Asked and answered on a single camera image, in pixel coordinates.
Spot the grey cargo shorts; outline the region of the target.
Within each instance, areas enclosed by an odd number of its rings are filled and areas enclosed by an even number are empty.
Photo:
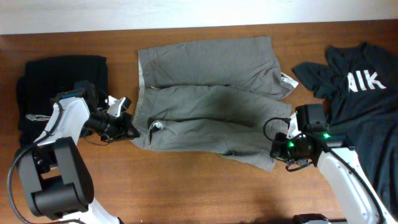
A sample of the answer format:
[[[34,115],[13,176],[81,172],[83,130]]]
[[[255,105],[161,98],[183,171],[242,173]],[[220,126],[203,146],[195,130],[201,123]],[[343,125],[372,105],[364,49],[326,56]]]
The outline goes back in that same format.
[[[298,83],[269,36],[182,42],[138,51],[133,143],[157,152],[212,152],[265,171],[271,138],[286,132]]]

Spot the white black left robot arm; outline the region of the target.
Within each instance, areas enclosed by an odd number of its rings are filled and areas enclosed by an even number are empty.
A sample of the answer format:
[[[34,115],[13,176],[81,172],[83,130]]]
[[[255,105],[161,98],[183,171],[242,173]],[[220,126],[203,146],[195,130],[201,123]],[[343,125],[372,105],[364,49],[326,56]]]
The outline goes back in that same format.
[[[7,194],[12,197],[12,175],[19,174],[30,211],[51,223],[114,223],[121,218],[107,212],[95,199],[93,179],[77,148],[87,131],[112,143],[140,136],[127,112],[131,101],[110,95],[99,108],[98,91],[88,81],[75,83],[72,91],[53,98],[53,112],[40,136],[20,149],[7,175]]]

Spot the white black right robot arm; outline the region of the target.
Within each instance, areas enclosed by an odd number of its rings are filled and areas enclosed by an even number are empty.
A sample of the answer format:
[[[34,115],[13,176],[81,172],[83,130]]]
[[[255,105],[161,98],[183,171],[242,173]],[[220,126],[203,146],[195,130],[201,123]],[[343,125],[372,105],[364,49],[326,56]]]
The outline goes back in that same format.
[[[285,163],[289,172],[316,167],[338,199],[345,223],[397,223],[368,181],[348,137],[330,132],[321,104],[298,106],[281,121],[288,131],[271,138],[271,158]]]

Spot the folded black garment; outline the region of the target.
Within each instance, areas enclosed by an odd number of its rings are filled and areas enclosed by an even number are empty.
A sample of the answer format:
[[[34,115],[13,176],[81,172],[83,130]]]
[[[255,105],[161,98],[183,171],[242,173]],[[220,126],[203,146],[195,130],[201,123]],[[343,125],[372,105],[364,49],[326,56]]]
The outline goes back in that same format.
[[[51,99],[57,93],[71,91],[80,81],[94,84],[98,92],[98,107],[105,108],[108,92],[106,57],[99,55],[64,55],[29,61],[24,76],[16,84],[19,107],[18,130],[22,132],[21,147],[32,144],[46,126],[36,115],[51,116]]]

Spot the dark teal printed t-shirt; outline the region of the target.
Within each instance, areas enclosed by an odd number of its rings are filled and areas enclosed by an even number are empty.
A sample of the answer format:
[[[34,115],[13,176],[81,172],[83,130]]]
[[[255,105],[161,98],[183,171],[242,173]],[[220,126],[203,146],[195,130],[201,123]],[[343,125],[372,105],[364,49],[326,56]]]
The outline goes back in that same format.
[[[330,131],[345,133],[366,177],[397,217],[397,55],[369,42],[329,46],[326,64],[292,68],[316,98],[328,100]]]

